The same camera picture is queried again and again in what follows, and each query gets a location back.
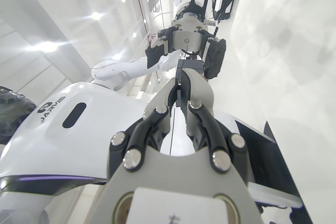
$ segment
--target white wall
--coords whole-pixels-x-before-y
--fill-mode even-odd
[[[0,85],[24,94],[36,105],[71,82],[40,52],[0,19]]]
[[[314,223],[335,221],[335,11],[336,0],[240,0],[231,32]]]

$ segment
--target robotic arm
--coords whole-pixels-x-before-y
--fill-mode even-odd
[[[132,79],[151,74],[158,70],[168,71],[176,67],[180,54],[181,51],[173,51],[167,56],[162,56],[150,68],[147,68],[147,57],[127,62],[107,60],[92,68],[91,75],[94,81],[91,83],[118,91]]]

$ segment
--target black oval slot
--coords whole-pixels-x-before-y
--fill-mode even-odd
[[[73,110],[70,112],[68,117],[63,122],[63,128],[71,128],[78,120],[79,116],[82,115],[86,108],[85,103],[78,103]]]

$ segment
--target purple light strip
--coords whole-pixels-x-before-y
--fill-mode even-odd
[[[39,177],[22,177],[18,178],[17,181],[38,181],[38,180],[94,180],[90,177],[80,177],[80,176],[39,176]]]

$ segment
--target metal screw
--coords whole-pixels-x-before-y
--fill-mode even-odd
[[[167,111],[167,106],[166,105],[158,105],[156,108],[155,108],[156,112],[159,113],[159,114],[164,114],[166,113]]]
[[[193,110],[198,110],[201,108],[201,106],[202,106],[202,103],[200,101],[195,101],[195,100],[190,101],[190,107]]]
[[[234,146],[236,146],[237,148],[241,149],[245,146],[245,140],[239,134],[231,135],[231,140],[232,140],[232,143],[234,144]]]
[[[217,150],[212,153],[212,161],[221,171],[228,171],[231,167],[231,159],[228,153],[223,150]]]
[[[128,170],[136,168],[141,161],[141,152],[138,149],[128,150],[123,159],[124,167]]]
[[[115,135],[113,135],[111,143],[113,146],[119,146],[124,142],[126,138],[126,135],[124,132],[118,132]]]

